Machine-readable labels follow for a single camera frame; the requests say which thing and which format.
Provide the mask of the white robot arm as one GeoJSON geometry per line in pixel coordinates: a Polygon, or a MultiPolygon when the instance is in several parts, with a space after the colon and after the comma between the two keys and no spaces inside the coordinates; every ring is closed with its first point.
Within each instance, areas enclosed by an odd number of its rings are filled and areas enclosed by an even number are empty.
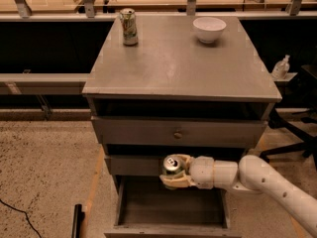
{"type": "Polygon", "coordinates": [[[313,238],[317,237],[317,200],[258,156],[246,155],[236,163],[173,154],[164,158],[159,178],[170,189],[195,186],[199,189],[216,187],[231,193],[265,193],[313,238]]]}

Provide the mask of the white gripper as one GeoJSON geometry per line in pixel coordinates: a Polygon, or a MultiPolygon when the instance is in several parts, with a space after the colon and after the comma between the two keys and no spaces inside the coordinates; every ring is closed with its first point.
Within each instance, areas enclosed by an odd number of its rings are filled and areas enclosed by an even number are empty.
{"type": "Polygon", "coordinates": [[[198,157],[193,160],[189,155],[169,155],[167,157],[167,173],[169,175],[187,175],[181,178],[160,176],[162,183],[171,188],[196,186],[200,189],[212,189],[214,186],[214,159],[198,157]]]}

